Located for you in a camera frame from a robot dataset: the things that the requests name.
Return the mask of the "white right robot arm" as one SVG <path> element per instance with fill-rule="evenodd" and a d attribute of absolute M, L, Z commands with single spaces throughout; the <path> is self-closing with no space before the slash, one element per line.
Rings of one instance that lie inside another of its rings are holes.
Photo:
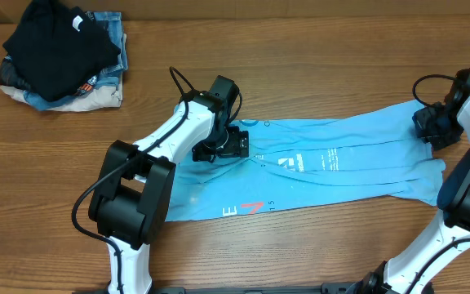
<path fill-rule="evenodd" d="M 457 120 L 470 142 L 470 96 Z M 437 213 L 398 256 L 383 262 L 347 293 L 430 293 L 431 280 L 470 249 L 470 147 L 443 183 Z"/>

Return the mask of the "light blue t-shirt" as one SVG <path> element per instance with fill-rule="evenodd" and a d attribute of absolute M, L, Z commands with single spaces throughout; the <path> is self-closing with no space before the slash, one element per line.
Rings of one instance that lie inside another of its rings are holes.
<path fill-rule="evenodd" d="M 240 120 L 246 158 L 177 167 L 169 221 L 202 221 L 391 195 L 435 205 L 445 163 L 417 137 L 414 101 L 344 119 Z"/>

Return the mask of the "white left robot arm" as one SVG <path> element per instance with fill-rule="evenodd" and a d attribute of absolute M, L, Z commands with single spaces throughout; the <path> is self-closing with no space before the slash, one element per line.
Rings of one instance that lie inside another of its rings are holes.
<path fill-rule="evenodd" d="M 187 154 L 208 163 L 248 156 L 247 131 L 232 125 L 241 106 L 237 88 L 191 90 L 151 135 L 109 146 L 97 181 L 80 196 L 91 200 L 88 216 L 97 230 L 90 237 L 109 250 L 105 292 L 149 292 L 149 245 L 166 219 L 177 165 Z"/>

